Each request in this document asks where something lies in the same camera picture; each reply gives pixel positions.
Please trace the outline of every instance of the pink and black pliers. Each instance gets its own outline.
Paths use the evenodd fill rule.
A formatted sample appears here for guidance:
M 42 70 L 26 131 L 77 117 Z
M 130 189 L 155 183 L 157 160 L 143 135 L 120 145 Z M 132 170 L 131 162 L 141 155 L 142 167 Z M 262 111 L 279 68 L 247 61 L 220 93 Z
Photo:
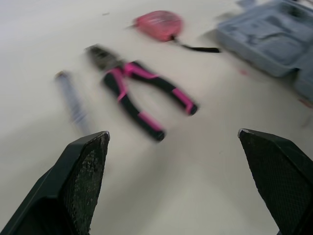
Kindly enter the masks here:
M 188 115 L 193 115 L 198 110 L 198 106 L 186 93 L 159 75 L 148 71 L 139 62 L 123 62 L 117 55 L 99 45 L 91 46 L 87 51 L 92 62 L 99 69 L 107 71 L 103 79 L 104 84 L 117 96 L 117 101 L 129 116 L 155 140 L 163 140 L 165 131 L 156 120 L 134 105 L 124 83 L 125 77 L 149 83 L 163 90 L 176 100 Z

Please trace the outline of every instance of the gray tool case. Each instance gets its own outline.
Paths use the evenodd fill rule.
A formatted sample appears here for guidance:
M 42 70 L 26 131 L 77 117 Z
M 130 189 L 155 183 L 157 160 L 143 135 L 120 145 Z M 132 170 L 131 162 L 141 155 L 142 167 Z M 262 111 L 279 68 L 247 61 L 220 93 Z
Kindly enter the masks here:
M 291 0 L 253 5 L 218 25 L 218 41 L 272 76 L 299 70 L 294 86 L 313 101 L 313 10 Z

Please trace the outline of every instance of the black strap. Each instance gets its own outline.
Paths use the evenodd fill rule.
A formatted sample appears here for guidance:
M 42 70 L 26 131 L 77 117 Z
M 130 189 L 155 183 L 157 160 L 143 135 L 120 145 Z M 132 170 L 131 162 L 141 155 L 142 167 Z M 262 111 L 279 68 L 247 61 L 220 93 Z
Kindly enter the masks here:
M 209 53 L 220 53 L 220 49 L 216 48 L 216 47 L 190 47 L 188 45 L 185 45 L 183 43 L 181 43 L 174 35 L 171 36 L 171 39 L 173 42 L 175 42 L 176 44 L 189 49 L 189 50 L 195 50 L 195 51 L 201 51 L 201 52 L 209 52 Z

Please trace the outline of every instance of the white floor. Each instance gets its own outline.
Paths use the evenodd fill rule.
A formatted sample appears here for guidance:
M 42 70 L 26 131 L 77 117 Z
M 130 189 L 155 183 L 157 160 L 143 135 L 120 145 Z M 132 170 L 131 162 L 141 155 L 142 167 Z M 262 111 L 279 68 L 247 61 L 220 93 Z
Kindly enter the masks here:
M 0 7 L 0 229 L 65 146 L 80 137 L 54 83 L 54 74 L 66 69 L 86 99 L 94 132 L 111 134 L 92 235 L 276 234 L 237 132 L 277 134 L 313 156 L 312 110 L 279 79 L 233 54 L 191 52 L 127 28 L 144 13 L 172 10 L 185 20 L 182 41 L 216 46 L 203 34 L 218 16 L 238 11 L 235 2 L 53 2 L 12 0 Z M 102 74 L 84 54 L 96 43 L 171 78 L 200 110 L 187 117 L 161 92 L 129 81 L 134 99 L 168 130 L 155 143 L 99 85 Z

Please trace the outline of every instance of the pliers head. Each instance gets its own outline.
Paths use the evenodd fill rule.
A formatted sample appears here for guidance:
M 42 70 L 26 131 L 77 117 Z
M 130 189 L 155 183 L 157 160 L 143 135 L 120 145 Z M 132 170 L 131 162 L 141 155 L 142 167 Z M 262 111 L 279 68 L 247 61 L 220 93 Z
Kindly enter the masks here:
M 117 54 L 100 47 L 98 44 L 90 46 L 86 50 L 91 61 L 101 70 L 110 70 L 123 65 Z

